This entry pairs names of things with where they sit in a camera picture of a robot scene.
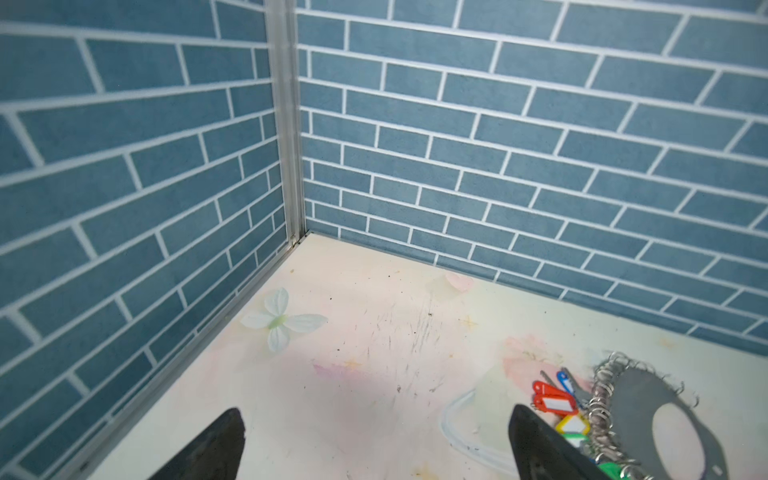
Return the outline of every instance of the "blue tile wall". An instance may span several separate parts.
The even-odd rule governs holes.
[[[285,244],[280,157],[263,6],[12,0],[0,21],[0,477],[47,480]]]
[[[763,2],[596,3],[301,2],[308,227],[768,355]]]

